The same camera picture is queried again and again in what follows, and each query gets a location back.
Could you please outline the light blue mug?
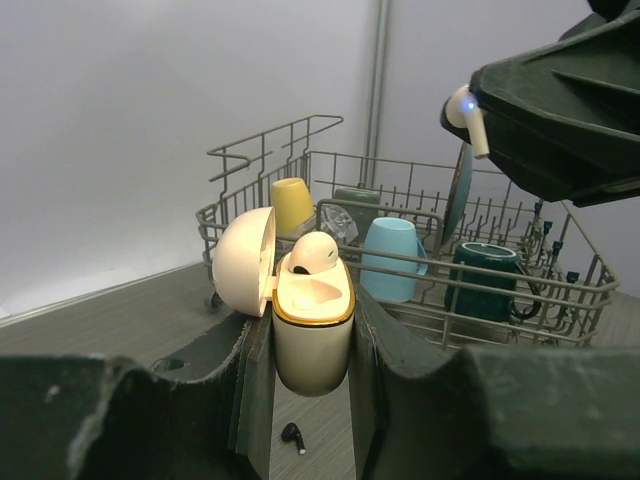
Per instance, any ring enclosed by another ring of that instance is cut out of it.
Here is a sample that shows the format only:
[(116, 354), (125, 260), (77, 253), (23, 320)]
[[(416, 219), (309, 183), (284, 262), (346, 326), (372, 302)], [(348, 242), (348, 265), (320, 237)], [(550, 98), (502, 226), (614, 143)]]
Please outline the light blue mug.
[(379, 301), (404, 303), (415, 294), (417, 280), (425, 275), (427, 258), (411, 221), (396, 217), (377, 217), (371, 223), (363, 244), (365, 253), (360, 283)]

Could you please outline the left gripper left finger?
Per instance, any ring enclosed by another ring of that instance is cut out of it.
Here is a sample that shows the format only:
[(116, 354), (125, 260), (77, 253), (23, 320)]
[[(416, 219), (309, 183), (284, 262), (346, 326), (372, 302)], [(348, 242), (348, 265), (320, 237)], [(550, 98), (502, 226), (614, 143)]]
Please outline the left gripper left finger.
[(5, 479), (265, 479), (269, 318), (240, 313), (145, 367), (118, 356), (1, 360)]

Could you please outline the black earbud lower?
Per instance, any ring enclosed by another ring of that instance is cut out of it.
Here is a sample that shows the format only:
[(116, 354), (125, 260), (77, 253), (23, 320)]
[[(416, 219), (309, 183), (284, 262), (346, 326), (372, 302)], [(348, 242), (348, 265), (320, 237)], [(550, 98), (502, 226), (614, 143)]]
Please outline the black earbud lower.
[(303, 440), (303, 436), (296, 423), (294, 422), (287, 423), (283, 428), (280, 437), (284, 443), (293, 442), (296, 446), (296, 449), (299, 455), (306, 454), (306, 446)]

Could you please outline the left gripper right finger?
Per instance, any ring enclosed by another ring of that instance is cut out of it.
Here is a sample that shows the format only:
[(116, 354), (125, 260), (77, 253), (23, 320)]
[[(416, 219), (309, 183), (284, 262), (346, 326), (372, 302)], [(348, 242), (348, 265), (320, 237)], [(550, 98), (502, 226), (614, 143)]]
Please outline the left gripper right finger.
[(349, 363), (360, 479), (635, 479), (639, 352), (449, 353), (356, 292)]

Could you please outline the beige earbud charging case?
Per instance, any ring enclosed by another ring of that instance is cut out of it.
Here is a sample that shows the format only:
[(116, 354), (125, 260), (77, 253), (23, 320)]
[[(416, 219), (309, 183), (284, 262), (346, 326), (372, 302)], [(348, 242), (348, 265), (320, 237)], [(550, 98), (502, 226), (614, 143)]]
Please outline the beige earbud charging case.
[(325, 272), (295, 274), (288, 268), (291, 251), (276, 256), (274, 208), (247, 211), (214, 248), (213, 283), (231, 309), (253, 317), (271, 314), (282, 383), (298, 395), (318, 397), (346, 375), (356, 295), (340, 256)]

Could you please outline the beige earbud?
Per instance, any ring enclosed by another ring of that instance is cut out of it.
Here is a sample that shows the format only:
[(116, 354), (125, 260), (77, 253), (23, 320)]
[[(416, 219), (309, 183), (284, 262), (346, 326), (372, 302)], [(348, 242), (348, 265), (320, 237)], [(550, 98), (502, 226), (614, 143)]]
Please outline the beige earbud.
[(313, 275), (335, 267), (338, 258), (336, 241), (325, 232), (312, 231), (295, 243), (288, 268), (291, 273)]
[(469, 85), (457, 89), (444, 105), (444, 115), (450, 125), (466, 129), (473, 156), (487, 158), (490, 154), (489, 142), (484, 123), (484, 113)]

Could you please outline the dark teal mug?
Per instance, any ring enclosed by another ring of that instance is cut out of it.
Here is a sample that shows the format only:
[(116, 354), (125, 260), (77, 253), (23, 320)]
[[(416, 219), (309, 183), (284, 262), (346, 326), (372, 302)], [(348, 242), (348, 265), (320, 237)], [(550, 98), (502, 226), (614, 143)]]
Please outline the dark teal mug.
[[(458, 245), (453, 263), (510, 274), (526, 273), (521, 265), (520, 255), (514, 250), (481, 242), (464, 242)], [(508, 291), (514, 291), (517, 285), (515, 279), (458, 269), (451, 270), (449, 279)], [(444, 305), (447, 311), (495, 322), (522, 322), (536, 316), (541, 309), (539, 300), (534, 300), (530, 307), (520, 310), (510, 295), (465, 286), (456, 288), (453, 285), (447, 286)]]

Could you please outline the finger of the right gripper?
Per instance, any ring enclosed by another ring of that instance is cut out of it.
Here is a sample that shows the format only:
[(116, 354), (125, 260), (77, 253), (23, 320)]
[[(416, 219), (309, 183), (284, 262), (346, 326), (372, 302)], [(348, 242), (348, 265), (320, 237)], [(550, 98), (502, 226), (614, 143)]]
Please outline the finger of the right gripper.
[[(521, 189), (577, 207), (638, 196), (638, 10), (595, 9), (558, 41), (487, 64), (467, 84), (484, 113), (487, 159)], [(444, 105), (442, 127), (469, 143)]]

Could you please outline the yellow cup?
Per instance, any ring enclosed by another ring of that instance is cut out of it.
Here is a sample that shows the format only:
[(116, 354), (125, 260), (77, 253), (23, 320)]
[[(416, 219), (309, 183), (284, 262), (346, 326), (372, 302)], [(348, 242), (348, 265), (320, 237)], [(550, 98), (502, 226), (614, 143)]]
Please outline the yellow cup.
[(275, 208), (276, 232), (280, 235), (291, 233), (314, 214), (310, 192), (299, 177), (275, 181), (271, 186), (271, 205)]

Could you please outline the clear glass cup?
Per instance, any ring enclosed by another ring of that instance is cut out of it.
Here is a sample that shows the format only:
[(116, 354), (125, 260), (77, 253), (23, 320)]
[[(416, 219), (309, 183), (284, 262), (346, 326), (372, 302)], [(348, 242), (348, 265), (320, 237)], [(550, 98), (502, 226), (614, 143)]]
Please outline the clear glass cup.
[(323, 204), (314, 213), (299, 225), (295, 234), (302, 236), (311, 231), (323, 231), (329, 234), (339, 245), (348, 245), (355, 242), (359, 230), (355, 220), (340, 205)]

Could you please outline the teal blue plate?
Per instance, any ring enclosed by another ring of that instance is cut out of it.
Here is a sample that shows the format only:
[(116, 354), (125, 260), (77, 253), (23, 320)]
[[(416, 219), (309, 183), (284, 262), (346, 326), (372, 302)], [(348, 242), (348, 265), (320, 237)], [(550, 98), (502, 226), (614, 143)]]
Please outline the teal blue plate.
[(443, 244), (451, 240), (459, 221), (462, 219), (473, 177), (473, 162), (472, 147), (463, 142), (458, 154), (456, 169), (447, 198), (445, 215), (443, 216)]

